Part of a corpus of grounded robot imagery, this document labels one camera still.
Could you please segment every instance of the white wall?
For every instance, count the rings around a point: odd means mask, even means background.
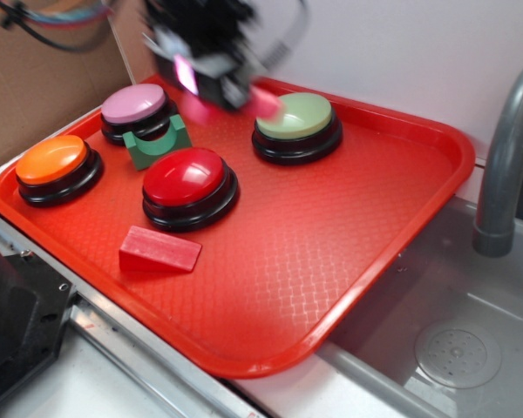
[[[459,128],[486,158],[523,69],[523,0],[307,0],[309,30],[271,77]],[[253,1],[257,51],[296,0]]]

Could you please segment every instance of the gray faucet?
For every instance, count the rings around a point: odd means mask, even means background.
[[[499,117],[480,188],[472,246],[488,257],[512,250],[515,217],[523,219],[523,71]]]

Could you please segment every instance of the metal sink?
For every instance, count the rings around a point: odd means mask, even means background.
[[[438,412],[419,416],[523,417],[523,222],[513,251],[489,259],[472,250],[474,212],[453,198],[320,352]]]

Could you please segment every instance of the green object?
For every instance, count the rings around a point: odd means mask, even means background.
[[[273,139],[299,139],[318,133],[331,120],[331,104],[314,93],[280,96],[285,111],[277,120],[256,119],[258,129]]]
[[[130,152],[136,170],[143,170],[149,167],[157,161],[157,159],[168,154],[170,151],[192,146],[188,131],[180,115],[171,116],[170,120],[171,124],[166,134],[153,141],[139,139],[133,132],[126,132],[122,135],[124,144]]]

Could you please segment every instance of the black button base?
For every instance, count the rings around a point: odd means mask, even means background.
[[[28,185],[17,178],[21,197],[38,207],[60,205],[90,190],[103,174],[103,160],[98,152],[85,143],[87,156],[72,172],[42,185]]]
[[[276,139],[263,134],[257,122],[252,145],[258,157],[279,165],[300,165],[331,154],[343,140],[343,125],[334,110],[331,120],[321,131],[298,139]]]
[[[240,195],[238,178],[223,161],[225,175],[221,184],[208,196],[183,206],[154,203],[143,191],[143,210],[153,225],[172,233],[197,231],[222,219],[234,207]]]
[[[125,146],[123,135],[126,132],[133,134],[144,141],[153,141],[163,135],[171,123],[171,116],[178,113],[178,107],[165,93],[163,105],[153,114],[127,124],[113,124],[101,114],[103,126],[101,131],[106,140],[113,145]]]

